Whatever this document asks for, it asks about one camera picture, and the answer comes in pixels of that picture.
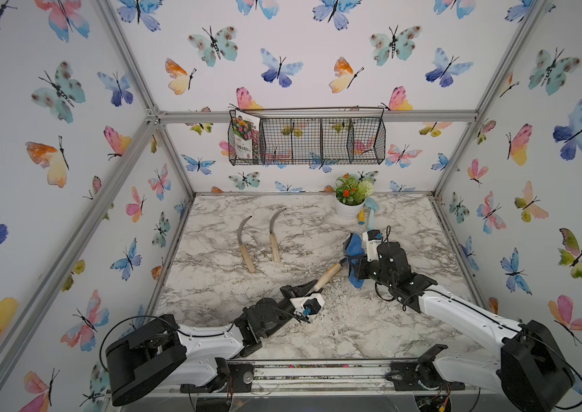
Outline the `blue grey rag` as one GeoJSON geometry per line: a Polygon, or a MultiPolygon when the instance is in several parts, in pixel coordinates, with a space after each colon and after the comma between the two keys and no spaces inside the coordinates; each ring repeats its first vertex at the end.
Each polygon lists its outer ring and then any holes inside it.
{"type": "Polygon", "coordinates": [[[364,281],[360,278],[361,264],[366,263],[368,255],[361,235],[357,233],[349,235],[349,238],[344,242],[344,257],[349,270],[350,283],[357,289],[362,288],[364,281]]]}

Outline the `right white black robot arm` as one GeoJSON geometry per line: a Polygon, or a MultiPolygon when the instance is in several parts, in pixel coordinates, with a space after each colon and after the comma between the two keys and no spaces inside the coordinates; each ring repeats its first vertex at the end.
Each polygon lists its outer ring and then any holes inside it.
{"type": "Polygon", "coordinates": [[[531,321],[504,319],[415,273],[397,242],[344,243],[349,280],[357,288],[371,280],[406,309],[438,319],[468,336],[488,355],[463,355],[437,343],[416,360],[411,377],[430,390],[462,383],[504,395],[521,411],[552,411],[573,388],[575,374],[550,330],[531,321]]]}

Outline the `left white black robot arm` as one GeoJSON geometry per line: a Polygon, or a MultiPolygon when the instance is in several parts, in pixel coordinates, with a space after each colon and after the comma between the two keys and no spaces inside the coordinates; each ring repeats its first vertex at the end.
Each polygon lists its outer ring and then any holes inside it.
{"type": "Polygon", "coordinates": [[[133,403],[161,384],[217,391],[229,383],[230,360],[260,350],[265,338],[289,321],[307,323],[325,305],[324,280],[284,286],[282,300],[264,298],[221,327],[191,327],[174,315],[150,316],[135,331],[111,343],[105,361],[115,407],[133,403]]]}

